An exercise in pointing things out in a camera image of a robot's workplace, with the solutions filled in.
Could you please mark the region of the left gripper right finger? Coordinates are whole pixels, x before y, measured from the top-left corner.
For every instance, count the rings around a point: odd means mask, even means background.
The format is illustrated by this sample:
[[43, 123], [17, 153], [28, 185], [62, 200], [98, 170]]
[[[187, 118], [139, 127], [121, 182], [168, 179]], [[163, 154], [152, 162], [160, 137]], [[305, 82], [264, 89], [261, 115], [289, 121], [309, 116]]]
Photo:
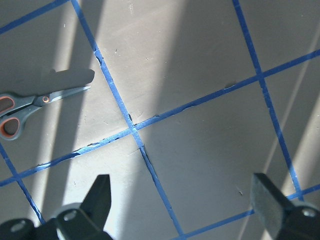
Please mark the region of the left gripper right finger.
[[318, 240], [320, 209], [289, 200], [264, 173], [251, 178], [250, 203], [273, 240]]

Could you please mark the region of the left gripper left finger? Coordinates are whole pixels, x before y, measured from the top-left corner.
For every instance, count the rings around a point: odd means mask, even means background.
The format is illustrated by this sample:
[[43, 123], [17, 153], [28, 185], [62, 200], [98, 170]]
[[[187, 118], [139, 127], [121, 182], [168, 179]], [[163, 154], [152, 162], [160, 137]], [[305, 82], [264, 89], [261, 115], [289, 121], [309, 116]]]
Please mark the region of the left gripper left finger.
[[108, 174], [98, 175], [79, 207], [67, 209], [56, 217], [60, 240], [110, 240], [104, 231], [111, 209], [111, 183]]

